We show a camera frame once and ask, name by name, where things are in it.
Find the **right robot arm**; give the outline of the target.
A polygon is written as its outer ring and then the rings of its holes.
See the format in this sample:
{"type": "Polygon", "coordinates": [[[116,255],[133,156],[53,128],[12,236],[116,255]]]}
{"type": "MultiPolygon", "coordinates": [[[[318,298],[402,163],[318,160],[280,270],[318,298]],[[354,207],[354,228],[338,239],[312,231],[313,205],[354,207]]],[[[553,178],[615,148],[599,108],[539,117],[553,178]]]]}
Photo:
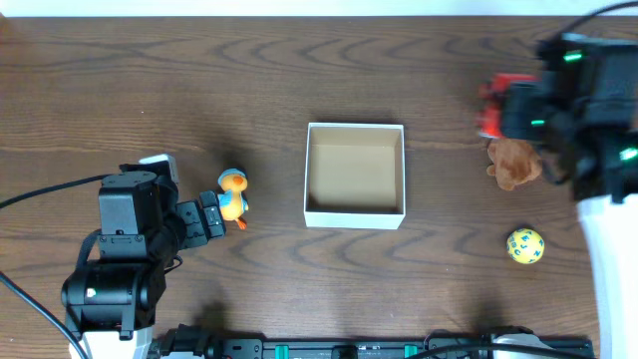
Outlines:
{"type": "Polygon", "coordinates": [[[501,133],[556,154],[587,242],[600,357],[637,355],[637,44],[562,33],[539,79],[512,83],[501,133]]]}

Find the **red toy fire truck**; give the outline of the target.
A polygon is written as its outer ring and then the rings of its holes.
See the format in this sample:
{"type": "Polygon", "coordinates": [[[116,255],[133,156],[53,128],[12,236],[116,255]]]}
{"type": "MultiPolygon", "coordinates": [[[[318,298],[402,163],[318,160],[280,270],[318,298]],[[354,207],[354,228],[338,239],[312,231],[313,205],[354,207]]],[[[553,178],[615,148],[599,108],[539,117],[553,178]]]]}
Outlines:
{"type": "Polygon", "coordinates": [[[478,90],[478,96],[484,101],[478,112],[478,133],[489,139],[502,139],[500,129],[502,115],[510,87],[518,83],[532,83],[537,79],[532,75],[496,73],[478,90]]]}

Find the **yellow duck toy blue hat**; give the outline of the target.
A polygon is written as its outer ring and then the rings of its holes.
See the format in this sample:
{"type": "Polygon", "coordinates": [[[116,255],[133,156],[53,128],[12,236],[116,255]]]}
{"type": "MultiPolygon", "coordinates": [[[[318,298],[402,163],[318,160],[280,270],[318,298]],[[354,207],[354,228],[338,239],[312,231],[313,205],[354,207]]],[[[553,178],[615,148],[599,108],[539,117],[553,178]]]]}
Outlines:
{"type": "Polygon", "coordinates": [[[218,178],[221,193],[217,196],[219,210],[225,221],[234,221],[240,229],[247,229],[247,222],[243,218],[249,205],[243,192],[248,187],[247,176],[238,169],[225,170],[218,178]]]}

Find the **brown plush toy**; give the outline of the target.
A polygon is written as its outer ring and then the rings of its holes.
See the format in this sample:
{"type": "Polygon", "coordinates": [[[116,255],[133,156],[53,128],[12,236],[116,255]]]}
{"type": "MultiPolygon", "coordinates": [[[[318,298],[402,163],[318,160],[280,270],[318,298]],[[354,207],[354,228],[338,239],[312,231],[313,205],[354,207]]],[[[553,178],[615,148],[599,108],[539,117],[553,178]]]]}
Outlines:
{"type": "Polygon", "coordinates": [[[487,145],[491,164],[486,173],[494,177],[497,185],[506,191],[536,180],[542,174],[540,156],[525,141],[513,139],[491,140],[487,145]]]}

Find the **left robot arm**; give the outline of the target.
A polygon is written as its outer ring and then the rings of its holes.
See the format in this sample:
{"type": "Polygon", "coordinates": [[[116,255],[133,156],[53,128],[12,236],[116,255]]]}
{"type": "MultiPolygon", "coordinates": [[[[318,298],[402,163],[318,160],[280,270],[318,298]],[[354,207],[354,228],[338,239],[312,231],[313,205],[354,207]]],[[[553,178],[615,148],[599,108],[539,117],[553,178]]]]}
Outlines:
{"type": "Polygon", "coordinates": [[[168,173],[136,168],[103,179],[99,208],[62,287],[65,324],[89,358],[144,358],[179,252],[225,234],[220,203],[212,190],[179,201],[168,173]]]}

